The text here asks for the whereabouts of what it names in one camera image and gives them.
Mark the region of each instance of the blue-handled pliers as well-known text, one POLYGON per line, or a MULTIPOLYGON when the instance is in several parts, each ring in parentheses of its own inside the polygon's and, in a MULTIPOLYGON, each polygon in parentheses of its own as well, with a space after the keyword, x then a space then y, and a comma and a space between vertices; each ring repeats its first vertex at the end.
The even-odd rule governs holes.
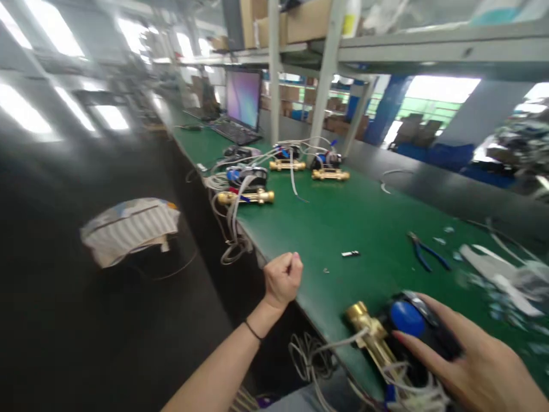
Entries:
POLYGON ((422 264, 422 266, 425 268, 427 272, 432 272, 433 270, 431 269, 431 266, 429 266, 427 261, 423 258, 421 254, 421 249, 429 252, 431 255, 436 257, 438 261, 442 264, 442 266, 446 268, 446 270, 452 270, 452 268, 450 267, 448 262, 445 260, 445 258, 440 256, 437 252, 435 252, 429 246, 425 246, 414 233, 408 232, 408 236, 412 239, 417 259, 419 260, 419 262, 422 264))

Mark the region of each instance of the monitor screen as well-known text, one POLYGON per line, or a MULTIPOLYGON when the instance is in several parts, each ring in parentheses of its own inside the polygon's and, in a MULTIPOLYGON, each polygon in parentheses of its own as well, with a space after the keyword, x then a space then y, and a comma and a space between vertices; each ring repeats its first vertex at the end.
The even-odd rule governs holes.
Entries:
POLYGON ((227 70, 227 114, 233 120, 257 130, 261 72, 227 70))

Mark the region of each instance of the keyboard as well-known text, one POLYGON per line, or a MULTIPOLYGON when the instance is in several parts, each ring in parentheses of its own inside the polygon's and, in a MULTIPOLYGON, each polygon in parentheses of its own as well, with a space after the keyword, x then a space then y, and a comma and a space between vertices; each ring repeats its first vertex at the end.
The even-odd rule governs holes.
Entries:
POLYGON ((220 123, 212 126, 212 129, 238 146, 246 146, 261 139, 257 133, 231 122, 220 123))

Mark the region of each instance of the hand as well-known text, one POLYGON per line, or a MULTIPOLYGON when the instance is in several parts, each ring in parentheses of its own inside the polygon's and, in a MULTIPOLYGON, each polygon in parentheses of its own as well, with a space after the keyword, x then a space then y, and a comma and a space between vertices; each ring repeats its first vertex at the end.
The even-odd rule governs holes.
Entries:
POLYGON ((453 331, 464 349, 464 355, 448 362, 418 338, 398 331, 393 334, 467 410, 549 410, 549 402, 511 348, 488 335, 465 316, 429 296, 418 295, 453 331))
POLYGON ((266 284, 264 300, 284 311, 297 296, 302 272, 303 263, 297 252, 288 252, 271 260, 263 268, 266 284))

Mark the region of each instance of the brass pipe fitting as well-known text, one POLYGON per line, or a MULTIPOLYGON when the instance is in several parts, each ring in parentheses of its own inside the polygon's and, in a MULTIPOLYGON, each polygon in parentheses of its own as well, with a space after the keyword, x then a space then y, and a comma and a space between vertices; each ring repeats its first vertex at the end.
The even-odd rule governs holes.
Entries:
MULTIPOLYGON (((257 204, 273 203, 275 201, 275 193, 273 191, 267 192, 265 189, 258 189, 256 193, 243 193, 242 196, 257 204)), ((220 192, 217 196, 217 201, 221 205, 229 205, 237 197, 238 195, 233 192, 220 192)), ((247 201, 240 199, 240 203, 247 203, 247 201)))
POLYGON ((295 171, 302 171, 305 170, 307 167, 307 164, 305 162, 292 162, 288 159, 277 159, 275 161, 269 162, 269 167, 272 171, 281 171, 281 170, 290 170, 293 166, 293 169, 295 171))
MULTIPOLYGON (((347 309, 345 311, 345 317, 357 332, 365 327, 369 328, 370 332, 357 340, 357 345, 361 349, 365 348, 368 350, 373 361, 376 363, 377 368, 386 380, 383 368, 397 362, 395 355, 385 342, 387 331, 377 318, 370 316, 368 309, 363 302, 358 302, 347 309)), ((398 379, 395 370, 389 370, 388 373, 394 380, 398 379)))
POLYGON ((349 172, 342 172, 341 169, 318 169, 313 170, 311 177, 315 180, 335 179, 335 180, 349 180, 351 174, 349 172))

